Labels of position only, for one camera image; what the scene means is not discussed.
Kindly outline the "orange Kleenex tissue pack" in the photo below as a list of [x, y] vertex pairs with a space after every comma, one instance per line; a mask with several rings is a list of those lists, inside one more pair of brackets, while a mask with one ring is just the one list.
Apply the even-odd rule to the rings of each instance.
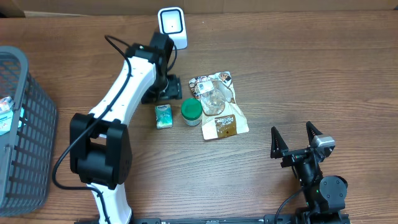
[[0, 114], [11, 112], [14, 107], [14, 100], [10, 96], [6, 96], [0, 101]]

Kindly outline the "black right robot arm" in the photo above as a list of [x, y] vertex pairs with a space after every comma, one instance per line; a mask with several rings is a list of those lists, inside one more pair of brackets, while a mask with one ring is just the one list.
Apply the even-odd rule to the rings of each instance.
[[[273, 223], [349, 223], [349, 216], [341, 214], [345, 209], [348, 193], [347, 181], [338, 175], [323, 176], [320, 163], [331, 155], [335, 140], [323, 134], [311, 122], [306, 123], [308, 146], [289, 150], [277, 128], [271, 128], [271, 158], [281, 159], [281, 167], [290, 167], [299, 181], [300, 189], [285, 199], [271, 220]], [[306, 206], [296, 209], [292, 215], [280, 213], [293, 198], [303, 194]]]

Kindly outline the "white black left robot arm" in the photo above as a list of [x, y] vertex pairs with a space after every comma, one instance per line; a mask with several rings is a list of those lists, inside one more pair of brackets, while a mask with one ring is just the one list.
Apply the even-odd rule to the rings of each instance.
[[156, 32], [149, 45], [121, 50], [120, 74], [105, 97], [88, 114], [70, 122], [70, 169], [95, 197], [97, 223], [132, 223], [134, 215], [124, 183], [132, 162], [128, 126], [139, 104], [182, 99], [180, 79], [169, 71], [172, 55], [187, 46], [170, 34]]

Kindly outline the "teal tissue pack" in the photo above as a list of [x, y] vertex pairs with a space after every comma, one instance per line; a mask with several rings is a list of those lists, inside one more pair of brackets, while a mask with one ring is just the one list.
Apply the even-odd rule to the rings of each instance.
[[157, 129], [171, 128], [173, 126], [172, 109], [170, 105], [155, 106]]

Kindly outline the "brown white snack pouch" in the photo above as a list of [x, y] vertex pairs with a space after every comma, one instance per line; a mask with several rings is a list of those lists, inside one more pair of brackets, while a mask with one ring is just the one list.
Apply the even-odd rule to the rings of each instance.
[[205, 140], [226, 138], [249, 131], [248, 121], [236, 103], [230, 72], [192, 78], [188, 85], [202, 106], [201, 129]]

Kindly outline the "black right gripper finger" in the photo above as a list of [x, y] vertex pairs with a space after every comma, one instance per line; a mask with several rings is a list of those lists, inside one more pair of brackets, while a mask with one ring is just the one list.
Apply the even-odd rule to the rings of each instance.
[[309, 144], [312, 143], [315, 136], [322, 135], [322, 132], [320, 132], [310, 121], [306, 122], [306, 129], [307, 129]]
[[275, 126], [271, 128], [271, 138], [271, 158], [283, 157], [284, 153], [289, 151], [289, 148]]

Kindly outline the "green lid jar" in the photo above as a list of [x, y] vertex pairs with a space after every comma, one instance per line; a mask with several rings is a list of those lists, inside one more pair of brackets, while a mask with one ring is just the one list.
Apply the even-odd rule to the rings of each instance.
[[181, 114], [189, 126], [196, 126], [201, 122], [202, 106], [196, 98], [188, 98], [182, 103]]

